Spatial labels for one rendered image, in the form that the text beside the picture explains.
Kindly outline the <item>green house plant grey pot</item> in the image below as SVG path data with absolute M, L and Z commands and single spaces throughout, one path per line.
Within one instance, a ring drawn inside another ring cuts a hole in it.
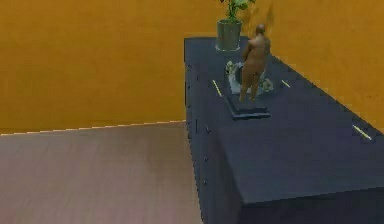
M 256 0 L 220 0 L 227 5 L 225 18 L 216 23 L 216 49 L 218 51 L 237 51 L 240 49 L 242 21 L 238 13 L 248 8 Z

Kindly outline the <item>dark blue chest of drawers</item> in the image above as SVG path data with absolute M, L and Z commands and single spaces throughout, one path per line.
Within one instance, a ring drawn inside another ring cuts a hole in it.
M 212 37 L 184 41 L 203 224 L 384 224 L 384 134 L 276 57 L 267 64 L 274 90 L 255 100 L 271 116 L 233 120 L 223 82 L 227 62 L 240 59 Z

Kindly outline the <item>dark flat rectangular tray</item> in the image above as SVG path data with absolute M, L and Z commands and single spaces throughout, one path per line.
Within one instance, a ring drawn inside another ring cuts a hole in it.
M 262 103 L 250 100 L 240 102 L 240 92 L 238 94 L 232 93 L 227 77 L 224 79 L 223 89 L 224 99 L 233 120 L 261 119 L 271 116 L 268 108 Z

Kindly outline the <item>grey white rocky ornament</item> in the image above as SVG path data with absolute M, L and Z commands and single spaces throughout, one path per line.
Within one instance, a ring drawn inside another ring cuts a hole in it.
M 238 94 L 241 87 L 242 79 L 242 62 L 233 63 L 228 61 L 225 67 L 225 74 L 227 75 L 230 89 L 233 94 Z M 273 82 L 268 78 L 268 73 L 263 72 L 259 80 L 259 89 L 257 94 L 261 95 L 263 93 L 271 92 L 274 90 Z

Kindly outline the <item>brown human figure statue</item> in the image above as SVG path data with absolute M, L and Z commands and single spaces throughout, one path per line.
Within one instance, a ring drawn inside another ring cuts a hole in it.
M 265 71 L 267 58 L 270 54 L 270 39 L 265 36 L 266 26 L 256 26 L 255 37 L 248 40 L 243 53 L 244 64 L 242 67 L 242 83 L 240 88 L 239 101 L 243 102 L 248 89 L 251 89 L 250 99 L 255 100 L 259 81 Z

